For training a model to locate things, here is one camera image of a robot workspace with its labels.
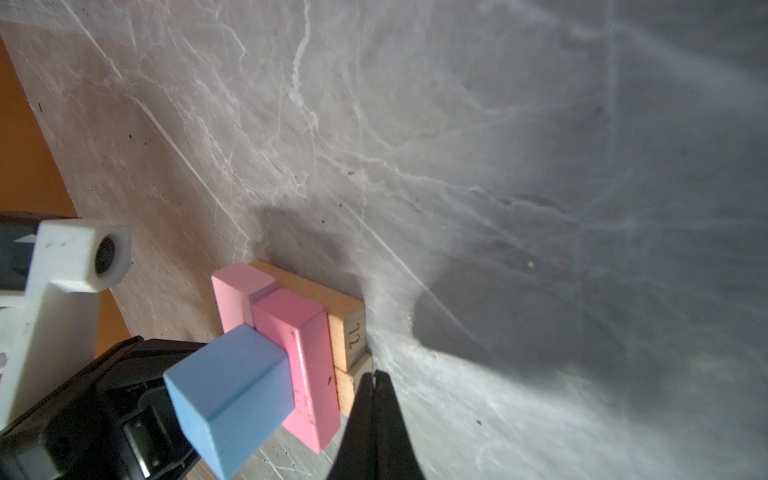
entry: wooden block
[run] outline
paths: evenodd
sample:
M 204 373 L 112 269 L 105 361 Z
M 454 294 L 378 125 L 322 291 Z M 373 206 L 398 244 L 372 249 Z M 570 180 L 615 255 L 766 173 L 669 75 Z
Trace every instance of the wooden block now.
M 341 426 L 326 310 L 281 288 L 255 302 L 252 312 L 256 330 L 288 353 L 294 410 L 283 426 L 320 453 Z
M 181 431 L 220 480 L 232 478 L 294 408 L 288 355 L 247 325 L 163 379 Z
M 224 333 L 244 323 L 253 326 L 250 305 L 277 290 L 277 281 L 247 263 L 235 263 L 210 276 Z
M 280 288 L 314 300 L 326 308 L 333 365 L 343 372 L 348 372 L 366 351 L 368 343 L 366 306 L 362 301 L 262 261 L 250 265 L 275 277 Z
M 349 416 L 352 411 L 352 404 L 355 402 L 357 387 L 360 386 L 360 379 L 365 373 L 373 373 L 373 357 L 370 353 L 364 352 L 360 359 L 349 369 L 343 372 L 334 368 L 336 372 L 336 393 L 339 396 L 339 411 L 344 416 Z

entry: white plastic mount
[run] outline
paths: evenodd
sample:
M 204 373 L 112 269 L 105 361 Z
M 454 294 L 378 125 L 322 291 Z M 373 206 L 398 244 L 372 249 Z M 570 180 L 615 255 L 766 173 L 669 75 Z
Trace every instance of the white plastic mount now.
M 99 292 L 131 266 L 125 225 L 43 220 L 31 241 L 24 292 L 0 290 L 0 430 L 93 360 Z

